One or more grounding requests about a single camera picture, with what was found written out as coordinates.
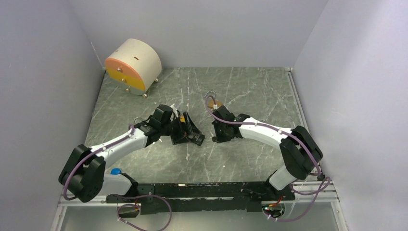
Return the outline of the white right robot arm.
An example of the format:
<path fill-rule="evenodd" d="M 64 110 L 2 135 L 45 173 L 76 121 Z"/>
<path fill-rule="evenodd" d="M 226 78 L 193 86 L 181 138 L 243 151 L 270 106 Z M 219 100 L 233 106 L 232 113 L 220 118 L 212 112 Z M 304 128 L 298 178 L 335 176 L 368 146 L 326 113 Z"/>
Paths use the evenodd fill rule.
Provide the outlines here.
<path fill-rule="evenodd" d="M 264 187 L 271 200 L 282 195 L 283 189 L 296 180 L 304 180 L 319 165 L 323 153 L 303 126 L 282 128 L 260 122 L 246 114 L 235 116 L 225 106 L 211 112 L 216 142 L 234 138 L 251 139 L 279 149 L 283 166 L 274 171 Z"/>

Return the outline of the black padlock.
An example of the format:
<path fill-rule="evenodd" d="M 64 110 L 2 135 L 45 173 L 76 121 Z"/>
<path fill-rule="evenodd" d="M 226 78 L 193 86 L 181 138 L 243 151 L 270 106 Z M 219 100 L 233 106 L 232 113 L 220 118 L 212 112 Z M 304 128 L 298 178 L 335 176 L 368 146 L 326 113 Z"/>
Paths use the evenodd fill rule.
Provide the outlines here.
<path fill-rule="evenodd" d="M 190 141 L 198 146 L 201 146 L 203 141 L 205 140 L 205 135 L 202 133 L 192 133 L 188 136 Z"/>

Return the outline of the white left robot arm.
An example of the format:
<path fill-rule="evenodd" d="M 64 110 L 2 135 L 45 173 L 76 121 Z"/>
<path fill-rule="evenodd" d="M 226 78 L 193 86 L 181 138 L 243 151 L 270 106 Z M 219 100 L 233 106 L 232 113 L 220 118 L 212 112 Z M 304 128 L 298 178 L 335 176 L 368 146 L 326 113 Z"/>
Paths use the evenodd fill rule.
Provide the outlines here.
<path fill-rule="evenodd" d="M 58 177 L 64 199 L 87 203 L 98 195 L 114 195 L 125 202 L 134 201 L 139 195 L 138 182 L 120 170 L 110 174 L 105 171 L 162 136 L 169 136 L 173 145 L 190 142 L 201 146 L 205 139 L 187 112 L 161 104 L 147 119 L 131 124 L 125 133 L 110 141 L 91 147 L 76 146 Z"/>

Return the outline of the large brass padlock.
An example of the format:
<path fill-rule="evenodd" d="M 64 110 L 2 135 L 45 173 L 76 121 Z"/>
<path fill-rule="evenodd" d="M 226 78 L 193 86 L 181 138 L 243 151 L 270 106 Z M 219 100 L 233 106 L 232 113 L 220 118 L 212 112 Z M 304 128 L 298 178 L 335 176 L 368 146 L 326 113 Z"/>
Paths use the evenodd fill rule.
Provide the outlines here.
<path fill-rule="evenodd" d="M 223 102 L 216 99 L 216 93 L 214 91 L 208 91 L 204 96 L 204 101 L 207 104 L 207 107 L 216 110 L 223 105 Z"/>

